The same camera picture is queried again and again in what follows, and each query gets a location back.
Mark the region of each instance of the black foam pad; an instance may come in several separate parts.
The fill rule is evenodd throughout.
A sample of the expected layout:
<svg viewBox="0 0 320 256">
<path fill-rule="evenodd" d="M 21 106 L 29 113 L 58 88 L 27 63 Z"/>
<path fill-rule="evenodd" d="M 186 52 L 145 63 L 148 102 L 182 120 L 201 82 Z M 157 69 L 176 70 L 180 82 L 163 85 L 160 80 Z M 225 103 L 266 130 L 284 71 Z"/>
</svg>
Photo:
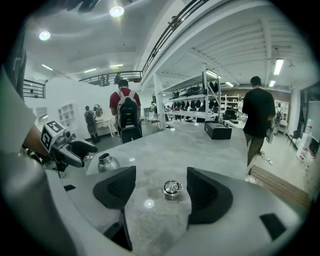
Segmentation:
<svg viewBox="0 0 320 256">
<path fill-rule="evenodd" d="M 186 179 L 191 199 L 189 224 L 214 223 L 228 212 L 233 202 L 228 187 L 192 167 L 187 168 Z"/>
<path fill-rule="evenodd" d="M 94 197 L 109 209 L 123 209 L 136 187 L 136 167 L 118 169 L 120 172 L 97 183 Z"/>
</svg>

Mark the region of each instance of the chair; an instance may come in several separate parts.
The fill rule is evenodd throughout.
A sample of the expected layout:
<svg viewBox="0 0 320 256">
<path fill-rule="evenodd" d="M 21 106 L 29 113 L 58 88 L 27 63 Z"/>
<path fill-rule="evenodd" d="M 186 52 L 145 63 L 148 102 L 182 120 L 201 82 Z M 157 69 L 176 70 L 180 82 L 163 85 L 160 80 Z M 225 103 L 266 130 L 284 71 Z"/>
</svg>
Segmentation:
<svg viewBox="0 0 320 256">
<path fill-rule="evenodd" d="M 295 142 L 297 142 L 297 139 L 299 138 L 300 134 L 301 134 L 301 130 L 298 129 L 293 132 L 293 135 L 289 135 L 288 139 L 286 140 L 286 142 L 288 143 L 288 140 L 291 139 L 289 147 L 291 146 L 293 139 L 295 139 Z"/>
</svg>

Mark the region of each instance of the floor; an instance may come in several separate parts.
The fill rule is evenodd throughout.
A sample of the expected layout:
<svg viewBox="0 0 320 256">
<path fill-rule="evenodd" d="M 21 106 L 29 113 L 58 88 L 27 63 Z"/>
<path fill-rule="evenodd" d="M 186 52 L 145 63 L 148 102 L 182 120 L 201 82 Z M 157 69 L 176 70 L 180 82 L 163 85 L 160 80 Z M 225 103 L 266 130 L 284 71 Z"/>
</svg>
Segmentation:
<svg viewBox="0 0 320 256">
<path fill-rule="evenodd" d="M 160 131 L 157 125 L 154 125 L 152 129 L 151 125 L 147 124 L 146 122 L 142 123 L 141 128 L 142 128 L 143 137 L 146 137 L 148 135 L 151 135 L 153 133 Z M 100 139 L 101 141 L 95 144 L 95 146 L 98 148 L 98 152 L 102 152 L 102 151 L 121 145 L 121 140 L 119 137 L 117 137 L 116 134 L 114 135 L 114 137 L 111 137 L 110 134 L 101 136 Z M 83 168 L 78 168 L 78 167 L 69 165 L 64 172 L 60 173 L 60 177 L 66 179 L 66 178 L 72 178 L 76 176 L 85 176 L 86 168 L 89 166 L 90 162 L 91 162 L 90 160 L 85 161 Z M 55 167 L 56 167 L 56 163 L 53 161 L 46 165 L 46 169 L 49 169 L 49 170 L 52 170 L 52 168 L 55 168 Z"/>
<path fill-rule="evenodd" d="M 288 142 L 287 140 L 288 137 L 280 133 L 273 137 L 271 144 L 265 140 L 261 149 L 265 154 L 255 156 L 248 168 L 257 165 L 306 191 L 304 187 L 304 167 L 298 162 L 294 146 L 292 144 L 289 146 L 290 140 Z"/>
</svg>

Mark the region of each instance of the white ceiling beam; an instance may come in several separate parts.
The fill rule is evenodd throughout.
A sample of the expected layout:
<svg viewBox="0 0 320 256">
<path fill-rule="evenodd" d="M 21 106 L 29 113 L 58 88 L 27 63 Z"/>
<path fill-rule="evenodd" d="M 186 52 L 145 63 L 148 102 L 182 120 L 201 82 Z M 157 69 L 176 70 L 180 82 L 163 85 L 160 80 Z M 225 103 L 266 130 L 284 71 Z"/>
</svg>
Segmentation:
<svg viewBox="0 0 320 256">
<path fill-rule="evenodd" d="M 187 75 L 180 75 L 180 74 L 172 74 L 172 73 L 157 73 L 159 76 L 161 77 L 165 77 L 165 78 L 175 78 L 175 79 L 186 79 L 189 76 Z"/>
<path fill-rule="evenodd" d="M 260 19 L 263 37 L 264 37 L 264 46 L 265 46 L 265 61 L 266 61 L 266 69 L 265 69 L 265 82 L 264 86 L 268 85 L 269 75 L 271 73 L 271 58 L 272 58 L 272 42 L 271 42 L 271 32 L 268 21 L 265 18 Z"/>
<path fill-rule="evenodd" d="M 240 83 L 237 81 L 237 79 L 235 79 L 230 72 L 223 66 L 221 66 L 220 64 L 218 64 L 215 60 L 209 58 L 208 56 L 202 54 L 201 52 L 198 52 L 195 49 L 189 49 L 187 51 L 188 54 L 190 54 L 193 57 L 198 58 L 199 60 L 203 61 L 204 63 L 207 63 L 209 66 L 212 66 L 213 68 L 219 70 L 219 75 L 224 75 L 226 77 L 228 77 L 231 81 L 233 81 L 235 84 L 237 84 L 238 86 L 240 85 Z"/>
</svg>

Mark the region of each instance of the ceiling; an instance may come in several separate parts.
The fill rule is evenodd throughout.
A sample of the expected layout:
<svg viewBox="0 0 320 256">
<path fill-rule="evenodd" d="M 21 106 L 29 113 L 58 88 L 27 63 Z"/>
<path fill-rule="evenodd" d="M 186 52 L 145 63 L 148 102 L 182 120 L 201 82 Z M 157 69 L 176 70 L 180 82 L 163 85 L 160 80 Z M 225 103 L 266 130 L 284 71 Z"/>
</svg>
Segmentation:
<svg viewBox="0 0 320 256">
<path fill-rule="evenodd" d="M 305 83 L 310 78 L 319 80 L 309 47 L 272 5 L 223 18 L 199 32 L 183 48 L 159 68 L 163 84 L 170 84 L 172 78 L 200 74 L 204 63 L 222 76 L 221 83 L 229 81 L 234 85 L 249 84 L 253 76 L 259 76 L 267 85 L 275 80 L 274 88 L 280 89 Z M 280 74 L 273 75 L 277 58 L 284 59 L 284 64 Z"/>
<path fill-rule="evenodd" d="M 168 0 L 100 0 L 93 11 L 78 14 L 72 11 L 31 17 L 27 23 L 25 48 L 32 70 L 50 78 L 67 76 L 82 79 L 95 72 L 114 72 L 110 65 L 123 64 L 116 71 L 132 71 L 138 58 L 138 49 L 144 45 L 157 16 Z M 124 15 L 111 17 L 109 9 L 124 7 Z M 49 31 L 47 41 L 39 40 L 41 31 Z M 50 71 L 42 64 L 52 68 Z"/>
</svg>

